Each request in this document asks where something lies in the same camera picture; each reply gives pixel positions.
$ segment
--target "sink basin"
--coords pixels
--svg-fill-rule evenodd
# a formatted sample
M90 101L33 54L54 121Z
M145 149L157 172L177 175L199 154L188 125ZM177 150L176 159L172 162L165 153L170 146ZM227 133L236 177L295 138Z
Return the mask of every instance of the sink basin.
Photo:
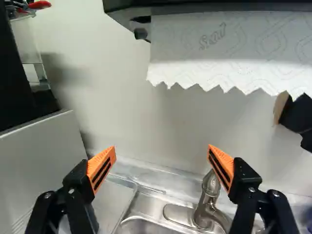
M180 232L142 218L134 218L123 221L116 234L180 234Z

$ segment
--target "screw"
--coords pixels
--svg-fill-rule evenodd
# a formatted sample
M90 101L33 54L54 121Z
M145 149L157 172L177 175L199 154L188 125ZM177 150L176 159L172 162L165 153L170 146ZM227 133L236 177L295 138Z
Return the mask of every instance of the screw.
M255 189L254 189L253 187L248 188L248 190L249 190L250 192L252 192L252 193L255 192Z
M44 195L44 198L45 198L45 199L48 199L50 196L51 196L51 193L50 193L50 192L47 192L47 193Z
M273 191L272 191L272 194L273 194L273 196L275 196L275 197L279 197L278 191L276 191L276 190L273 190Z
M68 191L68 193L69 193L69 194L73 194L74 191L75 191L74 189L70 189L70 190Z

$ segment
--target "black object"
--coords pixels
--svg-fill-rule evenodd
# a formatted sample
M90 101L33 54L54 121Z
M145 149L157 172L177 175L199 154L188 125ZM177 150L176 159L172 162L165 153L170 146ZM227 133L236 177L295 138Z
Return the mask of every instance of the black object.
M307 94L295 101L289 95L278 122L300 134L301 147L312 153L312 99Z
M58 191L41 194L35 203L25 234L58 233L63 215L68 216L72 234L96 234L99 225L91 205L94 192L82 160L63 180Z
M0 0L0 131L60 110L51 90L33 92L12 33L7 1Z
M299 234L286 196L276 190L260 191L261 182L262 178L243 159L234 158L234 179L229 198L237 204L237 210L229 233L250 234L255 213L259 213L266 234Z
M112 19L116 20L131 32L137 28L146 29L149 35L149 23L151 16L171 15L195 12L213 12L213 11L296 11L311 12L312 2L299 1L280 1L280 0L241 0L229 2L226 0L102 0L104 11ZM137 36L136 39L150 40L150 37Z

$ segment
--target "stainless steel sink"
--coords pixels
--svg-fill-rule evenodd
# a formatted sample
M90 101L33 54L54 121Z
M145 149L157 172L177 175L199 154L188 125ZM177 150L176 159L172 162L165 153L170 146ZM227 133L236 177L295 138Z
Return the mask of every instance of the stainless steel sink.
M113 234L226 234L215 220L209 229L194 223L194 211L202 192L200 179L180 172L146 168L121 168L120 171L131 175L126 178L137 184L137 191ZM222 192L217 205L233 218L235 207L225 205L224 201L228 198Z
M116 234L225 234L220 225L216 224L213 230L199 229L192 223L192 212L180 213L177 223L164 215L164 208L168 205L178 205L186 210L194 210L195 204L167 196L165 193L140 187L122 219Z
M117 234L180 234L179 232L163 227L156 223L152 223L142 218L130 218L125 220Z

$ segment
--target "paper towel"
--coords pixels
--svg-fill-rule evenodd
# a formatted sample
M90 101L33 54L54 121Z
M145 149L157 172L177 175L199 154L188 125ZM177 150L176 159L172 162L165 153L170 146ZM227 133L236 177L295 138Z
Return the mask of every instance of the paper towel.
M262 88L312 97L312 14L213 12L152 16L154 85L175 83L205 91L236 86L246 95Z

